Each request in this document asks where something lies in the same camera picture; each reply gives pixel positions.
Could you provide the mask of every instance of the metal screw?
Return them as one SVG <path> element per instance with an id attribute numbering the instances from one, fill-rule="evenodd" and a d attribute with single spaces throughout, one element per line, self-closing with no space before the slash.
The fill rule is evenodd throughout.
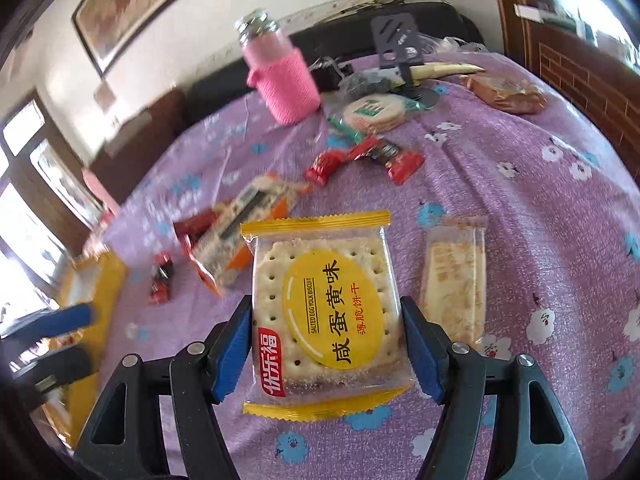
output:
<path id="1" fill-rule="evenodd" d="M 520 354 L 518 356 L 518 362 L 522 366 L 533 366 L 533 363 L 535 363 L 535 361 L 533 360 L 533 357 L 527 354 Z"/>
<path id="2" fill-rule="evenodd" d="M 124 359 L 122 360 L 122 366 L 124 366 L 126 368 L 131 368 L 137 362 L 138 362 L 138 358 L 133 354 L 129 354 L 129 355 L 125 356 Z"/>
<path id="3" fill-rule="evenodd" d="M 204 345 L 200 342 L 191 343 L 187 346 L 187 352 L 191 355 L 200 355 L 204 352 Z"/>
<path id="4" fill-rule="evenodd" d="M 453 345 L 451 345 L 451 349 L 455 354 L 464 355 L 469 353 L 469 345 L 460 341 L 453 343 Z"/>

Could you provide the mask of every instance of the pink bottle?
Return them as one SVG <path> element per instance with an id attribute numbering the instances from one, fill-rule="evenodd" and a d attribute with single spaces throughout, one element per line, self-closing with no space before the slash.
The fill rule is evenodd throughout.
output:
<path id="1" fill-rule="evenodd" d="M 236 21 L 247 85 L 255 88 L 278 123 L 300 122 L 318 110 L 320 94 L 299 49 L 264 10 Z"/>

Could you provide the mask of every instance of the floral tablecloth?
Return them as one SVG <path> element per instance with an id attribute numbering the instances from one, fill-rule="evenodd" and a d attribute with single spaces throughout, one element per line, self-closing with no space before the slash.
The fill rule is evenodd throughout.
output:
<path id="1" fill-rule="evenodd" d="M 497 54 L 431 60 L 478 64 L 533 78 Z M 374 59 L 356 66 L 374 66 Z M 425 82 L 441 94 L 428 112 L 387 134 L 426 162 L 402 187 L 374 164 L 355 162 L 304 197 L 294 216 L 388 208 L 388 241 L 401 294 L 417 297 L 426 229 L 439 216 L 487 216 L 490 357 L 532 355 L 574 428 L 590 478 L 615 468 L 640 431 L 640 192 L 611 145 L 551 88 L 546 109 L 516 117 L 457 84 Z M 180 259 L 172 221 L 233 198 L 253 177 L 299 180 L 315 156 L 343 146 L 322 114 L 279 127 L 255 94 L 191 127 L 154 166 L 110 226 L 105 241 L 128 265 L 101 368 L 105 382 L 129 352 L 175 354 L 228 319 L 250 292 L 247 269 L 224 298 L 212 295 Z M 176 256 L 173 299 L 147 306 L 152 255 Z M 252 383 L 216 407 L 243 479 L 412 479 L 441 412 L 417 388 L 370 412 L 313 424 L 242 414 Z M 162 424 L 172 472 L 184 466 L 169 399 Z M 485 400 L 472 477 L 488 457 L 495 399 Z"/>

